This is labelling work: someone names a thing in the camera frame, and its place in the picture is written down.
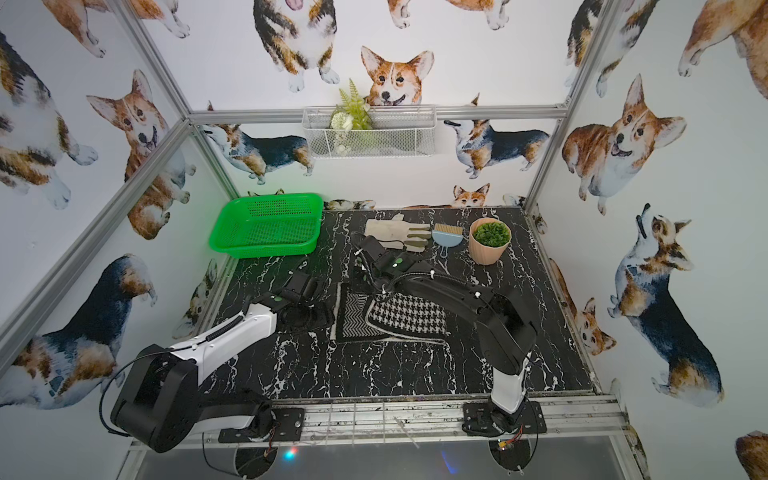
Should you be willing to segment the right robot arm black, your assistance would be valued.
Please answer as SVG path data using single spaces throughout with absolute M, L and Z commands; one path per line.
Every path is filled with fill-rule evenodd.
M 480 351 L 493 369 L 492 410 L 517 414 L 524 378 L 538 337 L 536 312 L 511 288 L 493 290 L 439 271 L 406 251 L 386 249 L 372 236 L 354 233 L 353 254 L 362 260 L 374 291 L 431 301 L 474 327 Z

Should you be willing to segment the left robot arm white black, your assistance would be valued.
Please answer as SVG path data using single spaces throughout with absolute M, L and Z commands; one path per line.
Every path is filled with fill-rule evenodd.
M 202 386 L 222 365 L 278 331 L 303 333 L 331 324 L 331 310 L 319 300 L 318 289 L 316 279 L 296 272 L 283 286 L 247 298 L 219 325 L 170 347 L 145 348 L 123 368 L 125 382 L 111 413 L 100 417 L 103 426 L 157 453 L 209 431 L 271 436 L 278 420 L 265 396 L 211 400 Z

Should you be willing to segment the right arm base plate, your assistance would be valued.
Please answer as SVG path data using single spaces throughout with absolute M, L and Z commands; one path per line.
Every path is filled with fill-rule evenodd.
M 507 413 L 491 402 L 462 405 L 462 431 L 468 436 L 496 438 L 502 435 L 548 431 L 539 402 L 525 399 L 515 413 Z

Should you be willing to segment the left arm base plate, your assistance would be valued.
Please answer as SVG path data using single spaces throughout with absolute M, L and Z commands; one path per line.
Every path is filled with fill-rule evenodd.
M 218 442 L 297 442 L 301 439 L 306 410 L 303 408 L 277 408 L 258 413 L 242 429 L 222 429 Z

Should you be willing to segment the black white patterned knit scarf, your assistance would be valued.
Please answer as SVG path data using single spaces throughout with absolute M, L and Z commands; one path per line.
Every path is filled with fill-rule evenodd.
M 330 338 L 338 343 L 445 344 L 449 337 L 446 311 L 416 296 L 395 293 L 384 299 L 339 283 L 332 311 Z

